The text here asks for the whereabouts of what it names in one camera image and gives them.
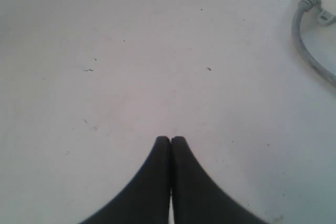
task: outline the gray cord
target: gray cord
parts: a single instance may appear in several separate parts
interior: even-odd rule
[[[301,0],[298,4],[293,22],[292,22],[292,40],[293,44],[303,58],[303,60],[310,65],[324,80],[328,81],[336,88],[336,76],[319,64],[311,53],[306,49],[300,33],[300,24],[304,13],[309,12],[314,6],[321,4],[321,0]]]

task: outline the white floor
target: white floor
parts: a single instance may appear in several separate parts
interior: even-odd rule
[[[158,135],[270,223],[334,223],[336,91],[291,44],[298,1],[0,0],[0,223],[79,223]],[[336,26],[303,31],[336,71]]]

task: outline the cable connector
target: cable connector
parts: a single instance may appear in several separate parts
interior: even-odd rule
[[[320,5],[321,0],[301,0],[298,7],[302,8],[305,12],[309,12],[314,6]]]

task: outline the gray cable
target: gray cable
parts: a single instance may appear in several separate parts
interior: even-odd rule
[[[314,6],[321,4],[321,0],[301,0],[298,3],[298,9],[296,10],[292,21],[292,40],[293,44],[303,58],[303,60],[310,65],[324,80],[328,81],[336,88],[336,76],[319,64],[311,53],[306,49],[300,33],[300,24],[304,13],[309,12]]]

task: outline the floor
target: floor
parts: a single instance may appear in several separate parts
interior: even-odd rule
[[[334,223],[336,91],[299,0],[0,0],[0,223],[79,223],[183,135],[269,223]],[[303,39],[336,72],[336,26]]]

